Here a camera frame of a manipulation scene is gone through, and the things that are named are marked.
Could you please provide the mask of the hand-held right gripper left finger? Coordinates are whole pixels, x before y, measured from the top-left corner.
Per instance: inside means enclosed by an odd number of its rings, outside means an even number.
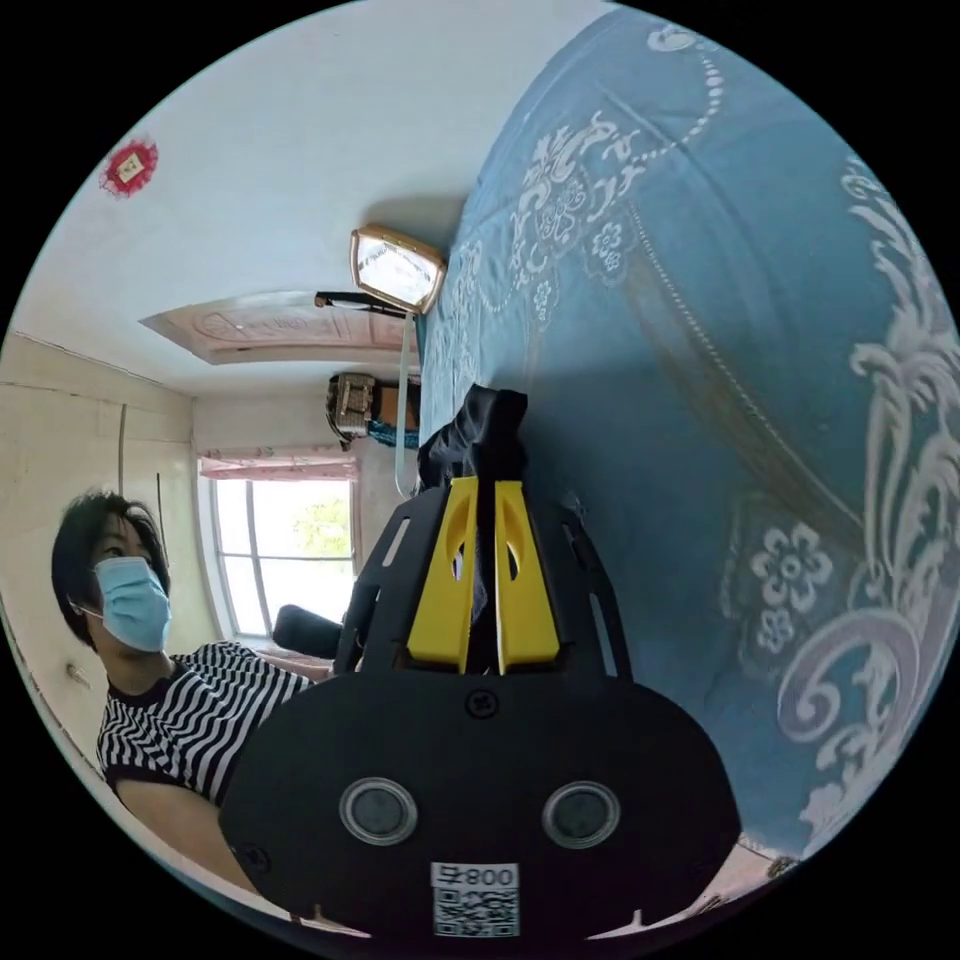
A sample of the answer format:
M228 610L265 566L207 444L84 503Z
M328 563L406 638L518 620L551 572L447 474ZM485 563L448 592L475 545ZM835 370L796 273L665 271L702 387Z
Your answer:
M477 545L479 484L452 481L407 650L419 664L466 671Z

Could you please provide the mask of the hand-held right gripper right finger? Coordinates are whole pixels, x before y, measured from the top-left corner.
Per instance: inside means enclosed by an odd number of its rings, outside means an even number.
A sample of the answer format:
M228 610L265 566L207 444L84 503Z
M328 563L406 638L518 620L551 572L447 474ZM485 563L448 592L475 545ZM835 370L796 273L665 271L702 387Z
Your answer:
M519 481L494 486L494 554L499 671L553 663L560 644Z

